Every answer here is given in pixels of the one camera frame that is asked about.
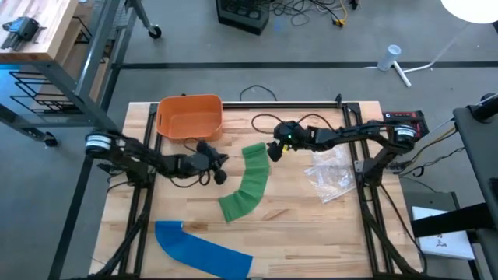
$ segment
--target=blue foam piece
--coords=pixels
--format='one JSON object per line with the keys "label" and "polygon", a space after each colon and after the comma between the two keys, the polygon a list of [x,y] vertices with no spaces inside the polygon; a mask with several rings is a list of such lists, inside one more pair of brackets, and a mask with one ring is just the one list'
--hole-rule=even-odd
{"label": "blue foam piece", "polygon": [[181,229],[182,222],[156,222],[156,238],[174,260],[224,279],[245,279],[252,256],[203,240]]}

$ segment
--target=wooden workbench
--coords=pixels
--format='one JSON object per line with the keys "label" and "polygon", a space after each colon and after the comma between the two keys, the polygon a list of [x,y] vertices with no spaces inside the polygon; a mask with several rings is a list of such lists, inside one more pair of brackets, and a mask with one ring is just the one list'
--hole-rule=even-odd
{"label": "wooden workbench", "polygon": [[[125,135],[143,139],[149,105],[150,103],[130,103],[124,123]],[[360,105],[365,121],[382,118],[378,102],[361,102]],[[230,224],[225,223],[217,199],[234,192],[240,185],[244,173],[241,149],[257,142],[272,141],[271,135],[257,133],[251,128],[252,117],[262,111],[275,114],[283,120],[297,120],[314,112],[327,118],[334,127],[344,125],[342,112],[331,109],[223,112],[223,137],[211,144],[219,152],[230,156],[223,166],[228,179],[221,186],[212,182],[208,186],[195,185],[182,189],[173,186],[164,177],[157,176],[141,275],[143,278],[213,277],[178,263],[163,252],[153,233],[154,222],[160,220],[184,221],[184,229],[189,233],[254,256],[249,277],[371,276],[357,193],[350,191],[325,205],[322,204],[303,172],[312,166],[310,151],[288,152],[278,163],[269,160],[271,171],[261,203],[249,215]],[[321,120],[312,117],[302,124],[324,127]],[[262,118],[256,121],[256,125],[271,131],[277,122],[271,118]],[[372,155],[381,148],[374,142],[369,142],[369,147]],[[171,144],[164,139],[162,153],[176,152],[186,150],[181,145]],[[117,177],[111,183],[124,180],[125,177]],[[409,225],[398,177],[385,174],[384,186]],[[116,187],[107,196],[90,273],[102,268],[100,262],[106,262],[124,239],[132,192],[132,187],[124,185]],[[385,196],[380,196],[391,242],[415,269],[420,269],[415,246],[403,231]],[[132,248],[130,261],[134,261],[134,258],[135,247]]]}
{"label": "wooden workbench", "polygon": [[[54,60],[77,5],[78,0],[1,0],[0,24],[29,16],[46,29],[36,42],[24,43],[19,51],[0,49],[0,63]],[[8,34],[0,28],[0,44]]]}

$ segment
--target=concrete floor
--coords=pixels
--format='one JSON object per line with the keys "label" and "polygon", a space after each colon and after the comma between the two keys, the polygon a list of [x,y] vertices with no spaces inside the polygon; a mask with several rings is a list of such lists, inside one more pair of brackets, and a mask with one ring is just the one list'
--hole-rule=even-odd
{"label": "concrete floor", "polygon": [[[429,61],[464,25],[439,1],[363,1],[363,8],[351,12],[341,30],[328,16],[311,12],[311,22],[301,27],[291,26],[288,17],[272,16],[256,37],[219,25],[214,1],[145,0],[144,5],[149,18],[162,26],[164,38],[151,41],[137,23],[126,62],[377,61],[389,44],[402,47],[400,61]],[[443,61],[496,61],[497,46],[498,34],[491,25],[473,25]],[[394,72],[366,69],[125,70],[109,116],[123,125],[129,102],[181,93],[215,93],[234,101],[242,89],[261,84],[279,100],[333,100],[341,93],[345,100],[379,100],[384,110],[423,110],[428,125],[435,128],[455,107],[496,92],[497,76],[496,68],[435,68],[410,74],[413,87],[407,89]],[[0,82],[6,85],[9,80]],[[0,102],[12,105],[7,94],[14,92],[2,95]],[[270,100],[257,90],[245,97]],[[44,149],[0,125],[0,278],[45,279],[50,269],[89,128],[50,131],[61,143],[56,149]],[[423,154],[420,162],[461,145],[454,136]],[[442,177],[444,173],[452,176]],[[94,168],[66,261],[66,278],[88,271],[106,197],[105,178]],[[462,206],[482,201],[464,152],[427,169],[420,180],[438,191],[456,191]],[[427,191],[408,180],[402,186],[405,191]],[[471,278],[465,262],[435,257],[430,257],[429,273]]]}

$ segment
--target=green curved object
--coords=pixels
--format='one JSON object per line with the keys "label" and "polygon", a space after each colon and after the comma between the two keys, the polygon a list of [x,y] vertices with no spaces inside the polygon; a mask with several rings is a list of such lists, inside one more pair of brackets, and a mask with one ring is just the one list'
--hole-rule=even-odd
{"label": "green curved object", "polygon": [[242,155],[246,170],[239,189],[218,199],[226,222],[232,222],[249,214],[258,206],[265,193],[266,181],[270,172],[265,143],[243,148]]}

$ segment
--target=orange plastic basket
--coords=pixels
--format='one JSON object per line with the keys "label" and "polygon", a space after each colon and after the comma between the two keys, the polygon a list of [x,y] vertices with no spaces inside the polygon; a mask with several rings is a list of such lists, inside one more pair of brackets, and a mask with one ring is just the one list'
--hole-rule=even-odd
{"label": "orange plastic basket", "polygon": [[222,112],[222,101],[214,94],[167,97],[157,107],[156,129],[171,140],[215,141],[223,133]]}

